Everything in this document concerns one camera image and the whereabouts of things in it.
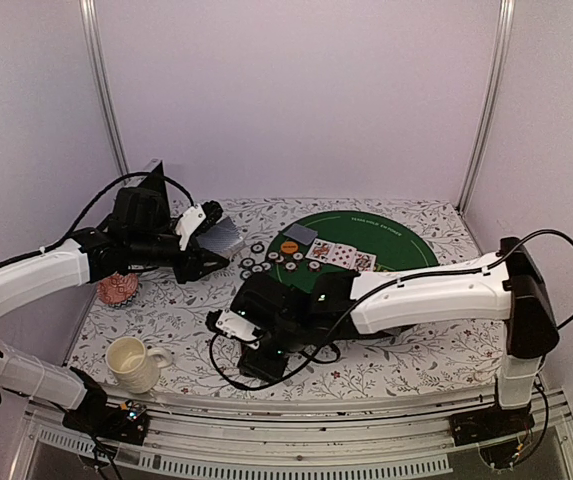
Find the single blue playing card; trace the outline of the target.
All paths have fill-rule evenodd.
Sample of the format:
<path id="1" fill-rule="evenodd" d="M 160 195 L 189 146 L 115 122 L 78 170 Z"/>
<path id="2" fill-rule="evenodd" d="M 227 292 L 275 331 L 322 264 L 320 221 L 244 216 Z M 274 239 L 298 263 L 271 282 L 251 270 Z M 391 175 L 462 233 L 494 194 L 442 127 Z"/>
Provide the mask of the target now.
<path id="1" fill-rule="evenodd" d="M 317 231 L 300 224 L 293 224 L 283 235 L 303 245 L 310 245 L 317 238 Z"/>

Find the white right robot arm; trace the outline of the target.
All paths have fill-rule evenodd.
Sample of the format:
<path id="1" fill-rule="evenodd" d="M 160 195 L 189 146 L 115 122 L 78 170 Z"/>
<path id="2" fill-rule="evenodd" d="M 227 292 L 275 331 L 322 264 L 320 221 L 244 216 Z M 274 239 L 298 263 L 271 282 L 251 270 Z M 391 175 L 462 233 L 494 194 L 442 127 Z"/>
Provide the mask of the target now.
<path id="1" fill-rule="evenodd" d="M 505 347 L 497 403 L 483 427 L 503 436 L 518 424 L 541 360 L 560 335 L 545 281 L 523 241 L 467 262 L 401 272 L 333 271 L 309 290 L 252 274 L 218 320 L 224 334 L 268 356 L 397 327 L 459 319 L 501 321 Z"/>

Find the orange big blind button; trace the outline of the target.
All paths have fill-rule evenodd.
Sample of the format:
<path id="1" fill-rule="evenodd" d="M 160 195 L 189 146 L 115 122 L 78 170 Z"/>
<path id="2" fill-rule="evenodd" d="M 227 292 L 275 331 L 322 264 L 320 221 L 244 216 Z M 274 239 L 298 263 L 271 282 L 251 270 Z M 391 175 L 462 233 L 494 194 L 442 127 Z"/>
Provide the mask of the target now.
<path id="1" fill-rule="evenodd" d="M 285 255 L 293 255 L 299 251 L 300 247 L 295 241 L 285 241 L 280 246 L 280 251 Z"/>

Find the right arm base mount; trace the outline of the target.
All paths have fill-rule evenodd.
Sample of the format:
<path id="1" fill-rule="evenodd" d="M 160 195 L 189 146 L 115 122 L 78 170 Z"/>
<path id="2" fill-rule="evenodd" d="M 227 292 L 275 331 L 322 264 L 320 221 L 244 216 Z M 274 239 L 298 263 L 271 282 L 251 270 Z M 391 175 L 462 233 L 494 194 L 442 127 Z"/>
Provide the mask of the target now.
<path id="1" fill-rule="evenodd" d="M 488 442 L 479 449 L 482 461 L 495 470 L 510 469 L 532 440 L 534 419 L 530 408 L 504 410 L 492 405 L 456 413 L 448 419 L 450 434 L 456 446 Z"/>

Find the king of hearts card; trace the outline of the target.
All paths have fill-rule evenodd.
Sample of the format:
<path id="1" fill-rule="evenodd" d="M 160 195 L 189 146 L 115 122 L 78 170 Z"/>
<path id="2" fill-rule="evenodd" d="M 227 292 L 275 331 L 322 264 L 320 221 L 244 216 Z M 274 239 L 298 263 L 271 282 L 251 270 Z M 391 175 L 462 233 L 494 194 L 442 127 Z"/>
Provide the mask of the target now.
<path id="1" fill-rule="evenodd" d="M 358 251 L 355 254 L 352 269 L 358 272 L 373 271 L 376 264 L 374 254 Z"/>

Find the blue playing card deck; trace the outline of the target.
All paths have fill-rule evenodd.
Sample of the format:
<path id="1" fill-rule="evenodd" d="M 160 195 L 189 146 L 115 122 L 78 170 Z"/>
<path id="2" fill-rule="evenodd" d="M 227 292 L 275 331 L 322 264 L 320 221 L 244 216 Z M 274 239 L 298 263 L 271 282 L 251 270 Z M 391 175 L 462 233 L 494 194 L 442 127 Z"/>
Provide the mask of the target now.
<path id="1" fill-rule="evenodd" d="M 199 246 L 228 260 L 245 245 L 239 227 L 230 217 L 225 217 L 205 233 L 197 237 Z"/>

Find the queen of spades card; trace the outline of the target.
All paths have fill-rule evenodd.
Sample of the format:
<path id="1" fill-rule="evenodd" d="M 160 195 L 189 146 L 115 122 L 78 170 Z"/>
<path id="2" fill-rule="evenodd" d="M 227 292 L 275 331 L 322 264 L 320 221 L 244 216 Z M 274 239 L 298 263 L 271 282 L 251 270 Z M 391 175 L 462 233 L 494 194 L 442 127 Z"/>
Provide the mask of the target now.
<path id="1" fill-rule="evenodd" d="M 333 242 L 316 238 L 312 242 L 306 254 L 306 258 L 320 263 L 326 263 L 334 247 L 335 244 Z"/>

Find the eight of diamonds card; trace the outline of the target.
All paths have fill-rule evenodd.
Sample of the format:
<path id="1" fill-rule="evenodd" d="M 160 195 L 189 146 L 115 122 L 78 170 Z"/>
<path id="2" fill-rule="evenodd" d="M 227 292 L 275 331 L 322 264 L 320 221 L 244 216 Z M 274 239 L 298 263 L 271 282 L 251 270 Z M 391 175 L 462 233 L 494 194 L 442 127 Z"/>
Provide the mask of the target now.
<path id="1" fill-rule="evenodd" d="M 340 268 L 350 269 L 356 253 L 357 249 L 354 246 L 335 243 L 328 256 L 328 263 Z"/>

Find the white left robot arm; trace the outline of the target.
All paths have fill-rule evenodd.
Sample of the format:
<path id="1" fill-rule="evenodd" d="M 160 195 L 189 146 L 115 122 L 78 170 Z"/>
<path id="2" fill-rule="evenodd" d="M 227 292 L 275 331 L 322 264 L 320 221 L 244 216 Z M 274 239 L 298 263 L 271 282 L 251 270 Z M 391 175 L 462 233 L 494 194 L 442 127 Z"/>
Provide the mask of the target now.
<path id="1" fill-rule="evenodd" d="M 216 201 L 191 204 L 174 218 L 164 191 L 125 187 L 100 228 L 75 229 L 53 246 L 0 265 L 0 318 L 69 287 L 93 284 L 132 268 L 169 267 L 178 283 L 197 281 L 226 267 L 228 259 L 197 239 L 223 215 Z M 0 387 L 74 410 L 94 434 L 114 426 L 114 412 L 98 398 L 101 387 L 86 374 L 18 351 L 0 341 Z"/>

